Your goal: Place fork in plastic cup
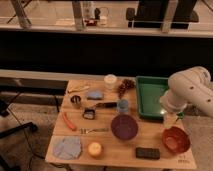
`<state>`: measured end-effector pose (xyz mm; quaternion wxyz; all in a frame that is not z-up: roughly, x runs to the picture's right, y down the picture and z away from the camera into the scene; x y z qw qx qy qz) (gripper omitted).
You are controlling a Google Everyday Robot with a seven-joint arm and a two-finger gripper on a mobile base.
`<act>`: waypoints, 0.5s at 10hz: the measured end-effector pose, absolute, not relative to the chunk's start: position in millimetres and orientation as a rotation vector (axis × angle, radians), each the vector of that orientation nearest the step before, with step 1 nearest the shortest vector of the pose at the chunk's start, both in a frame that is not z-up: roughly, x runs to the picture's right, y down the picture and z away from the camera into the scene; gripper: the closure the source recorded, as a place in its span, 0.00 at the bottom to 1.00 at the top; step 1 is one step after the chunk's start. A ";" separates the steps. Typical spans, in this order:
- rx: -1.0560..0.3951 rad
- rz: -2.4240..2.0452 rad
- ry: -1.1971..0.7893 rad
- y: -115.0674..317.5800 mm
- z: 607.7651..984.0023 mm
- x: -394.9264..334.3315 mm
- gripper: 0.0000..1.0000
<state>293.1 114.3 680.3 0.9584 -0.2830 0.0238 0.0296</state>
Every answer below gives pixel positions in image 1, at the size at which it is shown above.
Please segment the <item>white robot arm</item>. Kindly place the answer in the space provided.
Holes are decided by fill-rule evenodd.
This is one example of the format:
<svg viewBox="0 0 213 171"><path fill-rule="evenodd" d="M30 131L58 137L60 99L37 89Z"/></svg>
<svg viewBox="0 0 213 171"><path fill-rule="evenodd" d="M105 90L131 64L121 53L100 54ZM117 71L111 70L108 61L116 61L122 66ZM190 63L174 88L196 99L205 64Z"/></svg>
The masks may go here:
<svg viewBox="0 0 213 171"><path fill-rule="evenodd" d="M165 110L164 127L170 129L188 103L213 118L213 90L210 83L210 72L201 66L172 74L168 78L168 90L159 99Z"/></svg>

